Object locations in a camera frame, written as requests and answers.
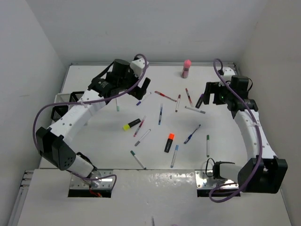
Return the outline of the red clear pen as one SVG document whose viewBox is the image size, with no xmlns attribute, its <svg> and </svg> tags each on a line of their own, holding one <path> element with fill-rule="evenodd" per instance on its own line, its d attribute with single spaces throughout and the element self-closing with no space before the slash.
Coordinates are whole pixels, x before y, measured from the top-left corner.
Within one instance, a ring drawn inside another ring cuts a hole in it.
<svg viewBox="0 0 301 226">
<path fill-rule="evenodd" d="M 189 100 L 189 104 L 190 104 L 191 107 L 193 107 L 193 102 L 192 102 L 192 99 L 191 99 L 191 97 L 190 97 L 190 94 L 189 94 L 188 89 L 185 88 L 185 91 L 186 91 L 186 95 L 187 95 L 188 100 Z"/>
</svg>

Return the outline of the pink glitter bottle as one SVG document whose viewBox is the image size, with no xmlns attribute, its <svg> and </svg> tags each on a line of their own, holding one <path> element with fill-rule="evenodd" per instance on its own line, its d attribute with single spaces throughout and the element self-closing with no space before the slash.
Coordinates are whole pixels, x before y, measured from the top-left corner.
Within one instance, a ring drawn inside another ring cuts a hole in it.
<svg viewBox="0 0 301 226">
<path fill-rule="evenodd" d="M 181 74 L 182 78 L 186 79 L 188 77 L 190 67 L 191 67 L 191 61 L 189 59 L 185 60 L 183 64 L 182 74 Z"/>
</svg>

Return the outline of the blue clear pen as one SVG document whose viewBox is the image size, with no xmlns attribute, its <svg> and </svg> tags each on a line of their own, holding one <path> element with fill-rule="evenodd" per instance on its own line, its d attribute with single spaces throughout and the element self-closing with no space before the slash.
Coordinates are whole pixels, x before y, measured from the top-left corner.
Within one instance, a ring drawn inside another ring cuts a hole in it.
<svg viewBox="0 0 301 226">
<path fill-rule="evenodd" d="M 163 113 L 163 103 L 160 104 L 160 111 L 159 111 L 158 125 L 161 125 L 162 113 Z"/>
</svg>

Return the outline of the orange cap black highlighter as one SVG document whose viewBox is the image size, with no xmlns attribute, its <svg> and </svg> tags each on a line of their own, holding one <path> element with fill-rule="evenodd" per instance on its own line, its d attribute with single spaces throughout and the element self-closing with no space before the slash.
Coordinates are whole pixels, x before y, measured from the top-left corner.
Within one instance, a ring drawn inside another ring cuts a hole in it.
<svg viewBox="0 0 301 226">
<path fill-rule="evenodd" d="M 164 149 L 165 153 L 169 153 L 173 140 L 174 140 L 174 134 L 170 133 L 168 136 L 167 142 L 166 142 L 165 149 Z"/>
</svg>

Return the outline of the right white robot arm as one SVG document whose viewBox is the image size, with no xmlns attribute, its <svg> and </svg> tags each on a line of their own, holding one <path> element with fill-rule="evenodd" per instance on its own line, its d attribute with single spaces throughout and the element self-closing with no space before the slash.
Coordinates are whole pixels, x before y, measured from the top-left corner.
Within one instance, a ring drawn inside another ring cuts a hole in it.
<svg viewBox="0 0 301 226">
<path fill-rule="evenodd" d="M 249 99 L 249 78 L 228 76 L 225 86 L 220 82 L 207 82 L 203 93 L 203 104 L 209 104 L 214 95 L 215 105 L 227 105 L 238 125 L 247 152 L 247 163 L 240 167 L 233 162 L 214 163 L 211 177 L 236 182 L 246 193 L 275 194 L 280 189 L 288 165 L 277 157 L 269 145 L 259 120 L 256 101 Z"/>
</svg>

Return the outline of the green cap white marker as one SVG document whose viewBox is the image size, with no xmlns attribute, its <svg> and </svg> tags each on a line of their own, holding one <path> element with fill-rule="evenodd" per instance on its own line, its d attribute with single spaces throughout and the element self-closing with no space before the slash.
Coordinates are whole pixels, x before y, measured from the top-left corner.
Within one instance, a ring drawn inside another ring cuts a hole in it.
<svg viewBox="0 0 301 226">
<path fill-rule="evenodd" d="M 210 157 L 210 136 L 206 136 L 206 156 L 207 158 Z"/>
</svg>

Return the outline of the yellow cap black highlighter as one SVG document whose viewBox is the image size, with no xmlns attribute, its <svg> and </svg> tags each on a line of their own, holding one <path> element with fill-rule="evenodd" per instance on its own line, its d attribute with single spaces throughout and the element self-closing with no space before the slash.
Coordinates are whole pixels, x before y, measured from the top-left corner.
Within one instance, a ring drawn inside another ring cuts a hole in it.
<svg viewBox="0 0 301 226">
<path fill-rule="evenodd" d="M 140 122 L 141 122 L 141 120 L 139 118 L 132 122 L 129 122 L 123 126 L 123 130 L 126 131 L 126 130 L 132 128 L 133 126 L 139 124 Z"/>
</svg>

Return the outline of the teal cap white marker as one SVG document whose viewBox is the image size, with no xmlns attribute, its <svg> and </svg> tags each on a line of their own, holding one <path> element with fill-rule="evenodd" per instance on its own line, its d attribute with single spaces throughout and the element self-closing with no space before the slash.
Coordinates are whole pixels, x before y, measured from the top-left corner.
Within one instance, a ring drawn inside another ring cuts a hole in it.
<svg viewBox="0 0 301 226">
<path fill-rule="evenodd" d="M 141 166 L 142 169 L 146 169 L 146 167 L 142 164 L 142 162 L 138 159 L 135 152 L 133 150 L 130 151 L 131 155 L 135 158 L 135 160 L 138 162 L 138 164 Z"/>
</svg>

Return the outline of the purple cap white marker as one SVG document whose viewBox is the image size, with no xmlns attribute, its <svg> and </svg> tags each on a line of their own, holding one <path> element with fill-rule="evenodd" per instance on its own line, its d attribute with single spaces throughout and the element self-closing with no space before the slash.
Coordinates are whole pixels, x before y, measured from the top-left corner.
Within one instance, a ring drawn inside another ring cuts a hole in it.
<svg viewBox="0 0 301 226">
<path fill-rule="evenodd" d="M 144 97 L 136 103 L 136 106 L 139 106 L 150 95 L 151 95 L 151 92 L 148 92 L 147 94 L 145 94 Z"/>
</svg>

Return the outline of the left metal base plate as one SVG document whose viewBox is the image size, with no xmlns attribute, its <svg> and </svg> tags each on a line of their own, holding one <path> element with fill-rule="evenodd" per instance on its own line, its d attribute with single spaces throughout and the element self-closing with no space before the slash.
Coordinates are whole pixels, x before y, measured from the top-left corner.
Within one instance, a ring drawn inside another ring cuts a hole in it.
<svg viewBox="0 0 301 226">
<path fill-rule="evenodd" d="M 112 175 L 113 170 L 98 170 L 97 172 L 92 173 L 91 178 L 103 178 L 107 175 Z M 88 189 L 91 186 L 92 189 L 111 189 L 113 186 L 114 177 L 107 177 L 99 180 L 86 180 L 81 179 L 75 175 L 72 175 L 70 181 L 70 189 Z"/>
</svg>

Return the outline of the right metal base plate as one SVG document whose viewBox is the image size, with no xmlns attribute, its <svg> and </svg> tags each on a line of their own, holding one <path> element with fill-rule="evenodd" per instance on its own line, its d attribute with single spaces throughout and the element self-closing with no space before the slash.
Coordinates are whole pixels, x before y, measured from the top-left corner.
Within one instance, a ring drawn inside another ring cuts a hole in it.
<svg viewBox="0 0 301 226">
<path fill-rule="evenodd" d="M 197 189 L 213 189 L 221 186 L 221 189 L 238 189 L 238 184 L 228 179 L 213 179 L 205 174 L 205 170 L 195 171 Z"/>
</svg>

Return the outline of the crimson clear pen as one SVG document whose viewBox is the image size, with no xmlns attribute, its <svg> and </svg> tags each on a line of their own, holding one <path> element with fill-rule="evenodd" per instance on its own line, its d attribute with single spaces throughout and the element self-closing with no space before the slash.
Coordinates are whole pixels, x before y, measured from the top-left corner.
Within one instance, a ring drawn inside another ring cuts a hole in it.
<svg viewBox="0 0 301 226">
<path fill-rule="evenodd" d="M 143 125 L 143 123 L 144 123 L 146 117 L 147 117 L 146 115 L 143 116 L 143 118 L 142 118 L 142 120 L 141 120 L 141 122 L 140 122 L 140 124 L 139 124 L 139 126 L 138 126 L 138 128 L 137 128 L 137 130 L 135 131 L 133 137 L 136 137 L 136 135 L 138 134 L 138 132 L 139 132 L 140 128 L 142 127 L 142 125 Z"/>
</svg>

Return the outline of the grey tip white marker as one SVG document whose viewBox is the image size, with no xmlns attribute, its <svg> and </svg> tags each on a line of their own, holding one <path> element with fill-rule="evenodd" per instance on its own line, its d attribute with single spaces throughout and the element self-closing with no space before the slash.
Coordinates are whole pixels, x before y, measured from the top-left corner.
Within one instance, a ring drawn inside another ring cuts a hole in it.
<svg viewBox="0 0 301 226">
<path fill-rule="evenodd" d="M 135 143 L 135 146 L 138 146 L 141 141 L 151 132 L 151 129 L 148 129 L 142 136 L 141 138 Z"/>
</svg>

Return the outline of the mint cap white marker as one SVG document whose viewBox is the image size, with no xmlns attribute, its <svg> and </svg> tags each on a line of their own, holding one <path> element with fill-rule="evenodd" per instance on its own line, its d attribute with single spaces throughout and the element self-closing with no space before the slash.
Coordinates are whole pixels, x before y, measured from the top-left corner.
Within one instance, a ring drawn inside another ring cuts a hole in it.
<svg viewBox="0 0 301 226">
<path fill-rule="evenodd" d="M 119 104 L 118 104 L 117 98 L 115 99 L 115 103 L 116 103 L 116 110 L 117 110 L 117 112 L 119 112 L 119 111 L 120 111 L 120 108 L 119 108 Z"/>
</svg>

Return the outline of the grey cap white marker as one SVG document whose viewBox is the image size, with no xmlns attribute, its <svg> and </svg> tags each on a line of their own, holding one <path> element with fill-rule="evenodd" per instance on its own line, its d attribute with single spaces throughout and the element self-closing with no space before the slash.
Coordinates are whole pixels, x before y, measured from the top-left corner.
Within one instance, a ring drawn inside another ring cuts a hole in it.
<svg viewBox="0 0 301 226">
<path fill-rule="evenodd" d="M 188 109 L 188 110 L 191 110 L 191 111 L 195 111 L 195 112 L 198 112 L 198 113 L 202 113 L 202 114 L 206 113 L 205 111 L 202 111 L 202 110 L 194 108 L 194 107 L 189 107 L 189 106 L 185 106 L 185 109 Z"/>
</svg>

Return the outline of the light blue cap marker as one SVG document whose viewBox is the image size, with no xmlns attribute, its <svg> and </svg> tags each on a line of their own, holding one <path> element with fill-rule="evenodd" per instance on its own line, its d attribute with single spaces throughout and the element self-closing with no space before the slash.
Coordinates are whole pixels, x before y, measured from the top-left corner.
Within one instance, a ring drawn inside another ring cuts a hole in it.
<svg viewBox="0 0 301 226">
<path fill-rule="evenodd" d="M 174 167 L 174 163 L 175 163 L 175 160 L 176 160 L 176 155 L 177 155 L 177 152 L 178 152 L 178 148 L 179 148 L 179 146 L 176 145 L 175 150 L 174 150 L 174 154 L 173 154 L 173 157 L 172 157 L 170 168 Z"/>
</svg>

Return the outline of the black and white pen organizer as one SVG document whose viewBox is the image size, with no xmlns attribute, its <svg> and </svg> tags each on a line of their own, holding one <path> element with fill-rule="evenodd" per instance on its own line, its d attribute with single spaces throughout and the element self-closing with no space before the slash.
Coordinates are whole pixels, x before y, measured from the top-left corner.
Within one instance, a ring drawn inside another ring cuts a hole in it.
<svg viewBox="0 0 301 226">
<path fill-rule="evenodd" d="M 59 93 L 55 97 L 55 103 L 63 102 L 78 102 L 79 99 L 83 96 L 84 91 L 74 91 L 72 93 Z M 56 122 L 61 119 L 68 110 L 72 108 L 72 105 L 56 105 L 52 107 L 51 120 Z"/>
</svg>

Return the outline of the dark red cap marker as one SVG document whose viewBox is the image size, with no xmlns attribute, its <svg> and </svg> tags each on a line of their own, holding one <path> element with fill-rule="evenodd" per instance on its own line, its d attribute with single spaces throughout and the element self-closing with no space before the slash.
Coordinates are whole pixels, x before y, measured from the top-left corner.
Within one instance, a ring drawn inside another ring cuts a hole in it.
<svg viewBox="0 0 301 226">
<path fill-rule="evenodd" d="M 178 98 L 177 98 L 176 108 L 175 108 L 175 112 L 176 112 L 176 113 L 178 112 L 178 109 L 179 109 L 179 103 L 180 103 L 180 100 L 181 100 L 181 94 L 179 94 L 179 95 L 178 95 Z"/>
</svg>

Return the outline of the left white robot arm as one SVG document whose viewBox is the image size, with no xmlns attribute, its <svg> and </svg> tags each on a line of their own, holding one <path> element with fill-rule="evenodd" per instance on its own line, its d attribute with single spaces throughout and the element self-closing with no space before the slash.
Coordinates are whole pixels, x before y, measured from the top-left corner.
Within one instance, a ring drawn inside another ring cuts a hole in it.
<svg viewBox="0 0 301 226">
<path fill-rule="evenodd" d="M 38 153 L 61 171 L 67 171 L 85 181 L 95 181 L 97 168 L 70 143 L 82 127 L 112 99 L 129 94 L 141 100 L 150 83 L 144 75 L 149 66 L 145 56 L 138 54 L 132 62 L 115 59 L 95 76 L 77 102 L 62 102 L 69 109 L 48 128 L 33 130 Z"/>
</svg>

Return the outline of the metal base plate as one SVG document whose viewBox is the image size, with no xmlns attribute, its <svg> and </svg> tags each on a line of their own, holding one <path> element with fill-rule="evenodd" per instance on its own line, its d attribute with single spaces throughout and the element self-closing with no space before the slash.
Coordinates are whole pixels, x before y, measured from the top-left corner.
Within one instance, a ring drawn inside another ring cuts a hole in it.
<svg viewBox="0 0 301 226">
<path fill-rule="evenodd" d="M 213 189 L 221 186 L 221 189 L 238 189 L 238 184 L 228 179 L 213 179 L 205 174 L 205 170 L 195 171 L 197 189 Z"/>
<path fill-rule="evenodd" d="M 98 170 L 97 172 L 92 173 L 91 178 L 103 178 L 107 175 L 112 175 L 113 170 Z M 114 177 L 107 177 L 99 180 L 86 180 L 81 179 L 75 175 L 72 175 L 70 181 L 70 189 L 88 189 L 91 186 L 92 189 L 111 189 L 113 186 Z"/>
</svg>

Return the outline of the dark blue pen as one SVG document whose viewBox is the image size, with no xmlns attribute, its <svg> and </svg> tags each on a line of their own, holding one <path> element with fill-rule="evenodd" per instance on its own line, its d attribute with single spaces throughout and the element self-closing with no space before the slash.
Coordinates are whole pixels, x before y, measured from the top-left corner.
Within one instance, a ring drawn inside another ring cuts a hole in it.
<svg viewBox="0 0 301 226">
<path fill-rule="evenodd" d="M 187 144 L 190 140 L 191 140 L 191 138 L 192 138 L 192 136 L 193 136 L 193 134 L 199 129 L 201 127 L 201 124 L 199 124 L 198 125 L 198 127 L 187 137 L 187 139 L 184 141 L 184 144 Z"/>
</svg>

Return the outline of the red gel pen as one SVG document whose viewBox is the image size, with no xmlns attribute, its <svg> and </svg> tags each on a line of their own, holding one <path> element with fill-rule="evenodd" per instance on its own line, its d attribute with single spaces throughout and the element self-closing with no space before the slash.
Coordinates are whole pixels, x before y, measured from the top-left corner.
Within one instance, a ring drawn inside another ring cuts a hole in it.
<svg viewBox="0 0 301 226">
<path fill-rule="evenodd" d="M 167 99 L 169 99 L 169 100 L 171 100 L 173 102 L 177 102 L 177 100 L 175 100 L 175 99 L 173 99 L 173 98 L 171 98 L 171 97 L 169 97 L 169 96 L 167 96 L 167 95 L 165 95 L 165 94 L 163 94 L 163 93 L 161 93 L 159 91 L 155 91 L 155 93 L 158 94 L 158 95 L 160 95 L 160 96 L 162 96 L 162 97 L 165 97 L 165 98 L 167 98 Z"/>
</svg>

